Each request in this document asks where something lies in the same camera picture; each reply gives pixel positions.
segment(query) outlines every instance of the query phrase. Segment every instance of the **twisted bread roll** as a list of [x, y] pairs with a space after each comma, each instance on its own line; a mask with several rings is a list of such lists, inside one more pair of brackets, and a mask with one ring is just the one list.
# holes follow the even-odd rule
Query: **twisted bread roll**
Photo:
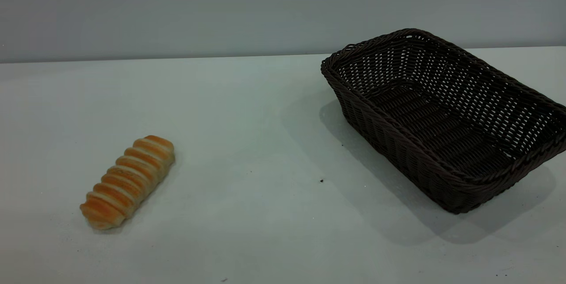
[[175, 161], [174, 147], [166, 139], [149, 135], [134, 141], [87, 193], [80, 210], [93, 228], [117, 227], [163, 181]]

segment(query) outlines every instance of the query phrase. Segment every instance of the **wicker basket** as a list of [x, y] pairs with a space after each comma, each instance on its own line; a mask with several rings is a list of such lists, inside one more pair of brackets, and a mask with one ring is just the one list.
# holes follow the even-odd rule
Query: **wicker basket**
[[348, 123], [452, 213], [566, 149], [564, 106], [428, 32], [349, 45], [321, 69]]

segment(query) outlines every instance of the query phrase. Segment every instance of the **bread roll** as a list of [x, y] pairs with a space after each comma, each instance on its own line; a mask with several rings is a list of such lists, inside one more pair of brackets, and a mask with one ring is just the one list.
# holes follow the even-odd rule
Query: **bread roll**
[[174, 151], [170, 141], [153, 135], [134, 141], [80, 205], [91, 226], [106, 230], [131, 217], [167, 175]]

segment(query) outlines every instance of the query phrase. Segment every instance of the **dark brown wicker basket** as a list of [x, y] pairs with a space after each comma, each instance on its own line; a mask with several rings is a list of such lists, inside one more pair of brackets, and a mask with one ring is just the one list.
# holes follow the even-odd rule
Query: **dark brown wicker basket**
[[452, 213], [566, 149], [564, 106], [428, 32], [349, 45], [321, 69], [348, 123]]

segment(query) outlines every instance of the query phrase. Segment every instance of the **gray wall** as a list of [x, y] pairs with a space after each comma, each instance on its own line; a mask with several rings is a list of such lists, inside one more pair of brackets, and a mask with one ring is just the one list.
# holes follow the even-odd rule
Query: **gray wall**
[[327, 53], [405, 27], [565, 45], [566, 0], [0, 0], [0, 61]]

